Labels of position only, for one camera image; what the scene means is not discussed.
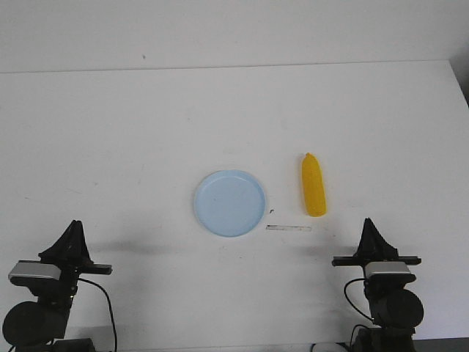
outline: light blue plate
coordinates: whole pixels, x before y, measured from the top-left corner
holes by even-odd
[[[196,192],[197,218],[211,232],[235,237],[251,231],[265,212],[259,182],[239,170],[224,170],[206,177]]]

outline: wire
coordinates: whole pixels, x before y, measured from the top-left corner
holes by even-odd
[[[362,325],[362,324],[357,324],[353,327],[353,330],[352,330],[352,334],[350,335],[350,343],[349,343],[349,347],[350,347],[350,350],[353,352],[353,347],[352,347],[352,341],[353,341],[353,334],[355,333],[355,330],[358,328],[358,327],[361,327],[361,328],[365,328],[365,329],[368,329],[371,331],[371,329],[368,327],[368,326],[365,326],[365,325]]]
[[[106,292],[106,290],[104,290],[104,288],[102,288],[101,286],[99,286],[96,282],[89,281],[89,280],[85,280],[85,279],[82,279],[82,278],[78,278],[78,281],[83,281],[83,282],[86,282],[86,283],[91,284],[91,285],[93,285],[93,286],[96,286],[97,288],[99,288],[100,290],[102,290],[103,293],[104,293],[104,295],[106,296],[106,299],[108,300],[108,305],[109,305],[109,314],[110,314],[110,316],[111,316],[112,332],[114,333],[114,352],[117,352],[117,332],[116,332],[116,323],[114,322],[114,314],[112,313],[111,299],[109,298],[108,293]]]
[[[359,312],[362,316],[364,316],[366,319],[368,319],[369,321],[373,322],[373,319],[371,317],[369,317],[368,315],[366,315],[365,313],[363,313],[361,310],[359,310],[359,308],[356,307],[356,305],[354,305],[352,303],[352,301],[350,300],[349,296],[347,295],[347,287],[349,287],[350,284],[352,284],[353,282],[357,282],[357,281],[365,281],[366,279],[364,278],[360,278],[360,279],[354,279],[354,280],[350,280],[347,284],[345,284],[344,286],[344,295],[345,295],[345,298],[347,299],[347,301],[350,303],[350,305],[353,307],[354,310],[356,310],[357,312]]]

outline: white table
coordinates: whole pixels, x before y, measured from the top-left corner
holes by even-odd
[[[10,268],[80,219],[92,259],[114,267],[89,278],[108,288],[122,350],[347,340],[362,320],[341,289],[361,270],[330,260],[355,251],[369,216],[423,259],[408,285],[426,310],[416,338],[469,334],[469,111],[448,62],[2,74],[0,123],[1,316],[32,299]],[[323,168],[319,219],[303,209],[306,152]],[[239,238],[193,214],[220,169],[267,194]],[[108,325],[81,285],[68,337],[107,349]]]

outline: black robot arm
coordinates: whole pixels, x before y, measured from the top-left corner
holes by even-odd
[[[363,269],[365,297],[372,322],[380,328],[361,329],[353,352],[414,352],[412,334],[424,317],[420,299],[404,287],[416,280],[408,265],[418,257],[401,257],[389,245],[371,219],[365,219],[357,252],[352,257],[334,257],[333,266],[358,265]]]
[[[83,225],[73,220],[57,242],[39,253],[40,261],[20,260],[9,275],[11,283],[27,287],[37,302],[22,302],[13,307],[3,323],[3,335],[17,352],[53,351],[46,344],[63,339],[77,282],[81,274],[112,272],[110,265],[94,264],[86,247]],[[93,351],[92,343],[83,351]],[[66,342],[60,342],[62,351]]]

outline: black cable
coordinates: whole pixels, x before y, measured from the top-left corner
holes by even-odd
[[[338,342],[338,343],[336,343],[336,345],[339,345],[340,347],[345,349],[347,352],[353,352],[352,348],[350,348],[349,345],[345,342]]]
[[[352,330],[352,334],[350,335],[350,343],[349,343],[349,347],[350,347],[350,350],[353,352],[353,348],[352,348],[352,341],[353,341],[353,334],[355,333],[355,330],[358,328],[358,327],[361,327],[361,328],[365,328],[365,329],[368,329],[371,331],[371,329],[368,327],[368,326],[365,326],[363,324],[357,324],[353,327],[353,330]]]
[[[96,282],[89,281],[89,280],[85,280],[85,279],[82,279],[82,278],[78,278],[78,281],[83,281],[83,282],[86,282],[86,283],[91,284],[91,285],[93,285],[93,286],[96,286],[97,288],[99,288],[100,290],[102,290],[103,293],[104,293],[104,295],[106,296],[106,299],[108,300],[108,305],[109,305],[109,314],[111,315],[112,332],[114,333],[114,352],[117,352],[117,332],[116,332],[116,323],[114,322],[114,314],[112,313],[111,299],[109,298],[108,293],[106,292],[106,290],[104,290],[104,288],[102,288],[101,286],[99,286]]]
[[[353,282],[357,282],[357,281],[365,281],[366,279],[364,278],[360,278],[360,279],[354,279],[354,280],[350,280],[347,284],[345,284],[344,286],[344,295],[345,295],[345,298],[348,300],[348,302],[350,303],[350,305],[353,307],[353,309],[355,309],[357,312],[359,312],[362,316],[364,316],[366,319],[368,319],[369,321],[373,322],[373,319],[370,318],[368,315],[366,315],[365,313],[363,313],[361,310],[359,310],[359,308],[357,308],[353,303],[352,301],[350,300],[349,296],[347,295],[347,287],[349,287],[350,284],[352,284]]]

